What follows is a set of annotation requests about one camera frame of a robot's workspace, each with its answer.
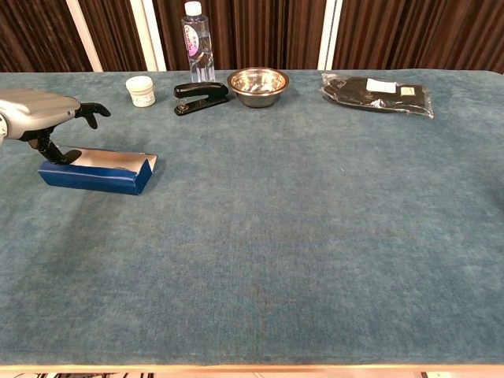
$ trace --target small white jar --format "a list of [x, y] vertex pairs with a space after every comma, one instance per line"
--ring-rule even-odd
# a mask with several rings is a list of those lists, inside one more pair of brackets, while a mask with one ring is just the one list
[[156, 102], [154, 84], [149, 76], [134, 76], [126, 80], [126, 88], [132, 96], [134, 106], [145, 108]]

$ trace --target plastic bag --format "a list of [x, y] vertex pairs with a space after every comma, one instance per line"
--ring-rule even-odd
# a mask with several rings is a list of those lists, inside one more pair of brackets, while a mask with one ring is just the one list
[[362, 76], [323, 73], [322, 93], [343, 106], [382, 113], [420, 114], [434, 118], [430, 92], [419, 84]]

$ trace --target plastic water bottle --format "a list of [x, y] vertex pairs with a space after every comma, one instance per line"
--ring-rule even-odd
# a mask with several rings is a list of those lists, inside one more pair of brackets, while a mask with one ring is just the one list
[[202, 15], [200, 2], [186, 2], [185, 9], [186, 16], [182, 19], [182, 27], [192, 82], [215, 81], [208, 17]]

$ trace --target stapler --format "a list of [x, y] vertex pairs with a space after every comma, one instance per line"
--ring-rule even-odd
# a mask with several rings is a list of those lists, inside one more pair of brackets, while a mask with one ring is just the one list
[[228, 93], [228, 88], [222, 83], [204, 82], [177, 85], [173, 88], [173, 95], [177, 98], [207, 97], [193, 102], [180, 103], [174, 109], [175, 114], [177, 116], [185, 116], [186, 114], [197, 112], [210, 106], [223, 104], [229, 101], [229, 98], [226, 97]]
[[70, 164], [81, 152], [70, 150], [63, 154], [50, 140], [50, 134], [59, 124], [80, 117], [96, 129], [95, 113], [110, 116], [109, 110], [96, 102], [80, 103], [72, 97], [36, 89], [1, 90], [0, 143], [4, 138], [28, 142], [51, 163]]

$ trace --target open box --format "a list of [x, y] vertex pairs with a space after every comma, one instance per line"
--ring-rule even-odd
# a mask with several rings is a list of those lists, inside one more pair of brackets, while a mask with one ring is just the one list
[[147, 185], [157, 155], [74, 147], [82, 155], [68, 165], [44, 161], [39, 168], [43, 180], [56, 187], [140, 195]]

